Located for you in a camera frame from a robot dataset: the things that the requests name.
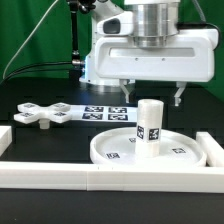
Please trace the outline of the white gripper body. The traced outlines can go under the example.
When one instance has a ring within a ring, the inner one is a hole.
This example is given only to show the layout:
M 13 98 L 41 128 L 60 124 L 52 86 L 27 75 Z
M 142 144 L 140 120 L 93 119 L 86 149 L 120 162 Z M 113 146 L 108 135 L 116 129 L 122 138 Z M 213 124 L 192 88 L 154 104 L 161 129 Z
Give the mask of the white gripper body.
M 208 82 L 214 76 L 216 29 L 181 30 L 162 47 L 140 48 L 131 37 L 102 37 L 95 45 L 100 78 Z

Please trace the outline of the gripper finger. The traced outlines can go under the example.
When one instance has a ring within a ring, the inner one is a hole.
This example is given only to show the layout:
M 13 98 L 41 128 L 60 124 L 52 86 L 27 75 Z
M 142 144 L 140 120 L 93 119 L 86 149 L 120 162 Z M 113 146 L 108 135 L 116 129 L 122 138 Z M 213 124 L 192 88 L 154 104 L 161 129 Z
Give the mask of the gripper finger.
M 131 103 L 133 99 L 133 94 L 135 90 L 135 82 L 132 80 L 120 80 L 120 89 L 125 95 L 125 101 Z
M 177 91 L 174 94 L 174 105 L 176 107 L 178 107 L 180 105 L 180 103 L 181 103 L 181 95 L 185 91 L 186 85 L 187 85 L 186 82 L 177 82 L 176 83 Z

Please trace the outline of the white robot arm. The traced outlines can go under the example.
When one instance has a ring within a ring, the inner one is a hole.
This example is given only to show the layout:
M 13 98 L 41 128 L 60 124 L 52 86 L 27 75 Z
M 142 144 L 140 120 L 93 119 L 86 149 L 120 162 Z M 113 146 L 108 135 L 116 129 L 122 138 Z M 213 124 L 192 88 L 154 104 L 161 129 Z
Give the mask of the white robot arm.
M 181 23 L 181 0 L 97 0 L 92 14 L 92 48 L 82 83 L 121 89 L 137 80 L 174 82 L 176 103 L 189 82 L 214 76 L 219 30 L 205 22 Z

